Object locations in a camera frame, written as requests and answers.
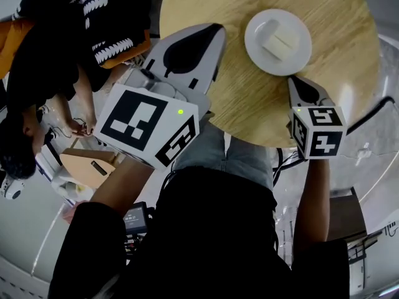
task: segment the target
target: black shirt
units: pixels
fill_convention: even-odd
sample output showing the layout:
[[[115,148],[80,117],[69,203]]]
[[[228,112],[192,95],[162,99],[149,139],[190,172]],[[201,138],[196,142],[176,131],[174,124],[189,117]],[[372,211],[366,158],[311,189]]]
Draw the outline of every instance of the black shirt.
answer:
[[[49,298],[92,298],[116,274],[112,298],[242,292],[348,298],[346,243],[316,245],[291,270],[272,246],[275,205],[272,192],[247,179],[184,169],[161,192],[152,226],[126,266],[123,219],[103,204],[82,204],[60,251]]]
[[[63,93],[75,95],[77,64],[85,70],[94,92],[110,75],[101,68],[87,42],[81,5],[59,10],[59,17],[41,19],[27,33],[12,61],[7,85],[7,108],[20,112]]]

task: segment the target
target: orange cushion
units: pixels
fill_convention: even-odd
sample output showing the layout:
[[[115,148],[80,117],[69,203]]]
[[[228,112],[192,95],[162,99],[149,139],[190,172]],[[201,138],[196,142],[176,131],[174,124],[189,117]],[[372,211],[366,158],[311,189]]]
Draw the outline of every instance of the orange cushion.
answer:
[[[32,29],[34,23],[27,19],[8,21],[4,23],[4,30],[6,29],[7,25],[9,26],[9,31],[6,35],[6,39],[2,48],[1,41],[4,39],[4,31],[0,29],[0,78],[4,78],[10,71],[15,53],[24,40],[26,34],[30,29]]]
[[[114,59],[105,61],[104,64],[101,65],[101,67],[105,69],[112,69],[113,67],[116,67],[118,64],[130,60],[131,58],[134,58],[139,54],[142,54],[145,51],[147,51],[151,47],[150,31],[144,30],[144,36],[145,36],[145,41],[143,43],[139,44],[136,47],[132,47],[131,49],[128,49],[125,52],[122,52]]]

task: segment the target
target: white plate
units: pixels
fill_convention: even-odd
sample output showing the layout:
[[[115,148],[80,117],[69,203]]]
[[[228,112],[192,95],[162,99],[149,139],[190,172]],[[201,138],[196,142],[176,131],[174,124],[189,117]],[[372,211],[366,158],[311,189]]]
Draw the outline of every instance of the white plate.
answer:
[[[274,33],[277,20],[299,35],[298,49],[285,61],[280,61],[262,47],[267,35]],[[270,9],[254,16],[245,31],[245,48],[251,60],[263,71],[279,76],[292,75],[301,71],[312,55],[312,38],[305,24],[295,15],[284,10]]]

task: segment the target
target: black hair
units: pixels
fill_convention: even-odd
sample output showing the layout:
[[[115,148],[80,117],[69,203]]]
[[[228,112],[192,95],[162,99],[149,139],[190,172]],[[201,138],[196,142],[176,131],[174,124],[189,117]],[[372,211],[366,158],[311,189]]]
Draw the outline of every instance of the black hair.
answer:
[[[36,170],[32,138],[24,134],[21,113],[8,113],[0,123],[0,165],[14,179],[27,179]]]

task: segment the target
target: wooden tabletop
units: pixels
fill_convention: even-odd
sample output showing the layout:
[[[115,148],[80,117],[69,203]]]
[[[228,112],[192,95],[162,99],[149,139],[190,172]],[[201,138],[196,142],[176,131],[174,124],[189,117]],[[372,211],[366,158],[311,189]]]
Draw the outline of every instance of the wooden tabletop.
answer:
[[[343,108],[349,124],[369,107],[378,87],[379,42],[364,0],[163,0],[161,38],[195,24],[225,26],[228,43],[217,81],[208,95],[211,120],[244,141],[290,147],[286,77],[263,72],[251,61],[244,33],[253,16],[266,9],[295,14],[312,36],[313,52],[298,73],[323,86]]]

